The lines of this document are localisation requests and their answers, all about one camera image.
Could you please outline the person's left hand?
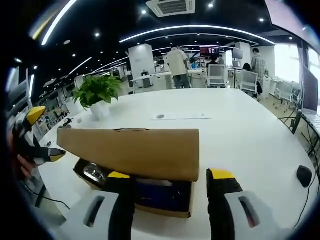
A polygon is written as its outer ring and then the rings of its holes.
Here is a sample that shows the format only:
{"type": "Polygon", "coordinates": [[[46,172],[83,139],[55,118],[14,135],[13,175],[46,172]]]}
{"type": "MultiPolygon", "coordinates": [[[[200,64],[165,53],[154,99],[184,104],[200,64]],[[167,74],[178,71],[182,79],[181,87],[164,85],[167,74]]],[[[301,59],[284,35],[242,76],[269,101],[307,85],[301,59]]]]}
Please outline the person's left hand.
{"type": "Polygon", "coordinates": [[[38,167],[36,163],[28,162],[25,158],[23,158],[20,154],[17,155],[17,168],[16,168],[16,173],[17,173],[17,178],[20,181],[24,181],[29,179],[33,171],[38,167]]]}

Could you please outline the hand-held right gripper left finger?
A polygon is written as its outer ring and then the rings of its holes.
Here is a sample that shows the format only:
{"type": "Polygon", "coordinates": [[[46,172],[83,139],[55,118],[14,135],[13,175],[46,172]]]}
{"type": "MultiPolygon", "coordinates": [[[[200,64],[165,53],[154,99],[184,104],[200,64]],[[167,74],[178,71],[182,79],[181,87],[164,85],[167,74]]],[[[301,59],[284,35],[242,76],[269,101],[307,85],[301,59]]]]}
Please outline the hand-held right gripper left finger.
{"type": "Polygon", "coordinates": [[[69,212],[63,224],[65,240],[130,240],[135,214],[134,178],[108,177],[69,212]]]}

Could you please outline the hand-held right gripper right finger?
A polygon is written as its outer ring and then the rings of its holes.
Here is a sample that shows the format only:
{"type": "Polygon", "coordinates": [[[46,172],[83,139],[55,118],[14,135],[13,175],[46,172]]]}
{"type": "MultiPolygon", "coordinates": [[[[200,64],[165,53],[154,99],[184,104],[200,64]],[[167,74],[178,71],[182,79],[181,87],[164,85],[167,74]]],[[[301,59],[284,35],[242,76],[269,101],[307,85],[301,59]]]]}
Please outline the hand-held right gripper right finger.
{"type": "Polygon", "coordinates": [[[212,240],[278,240],[281,229],[272,209],[235,176],[223,169],[206,170],[212,240]]]}

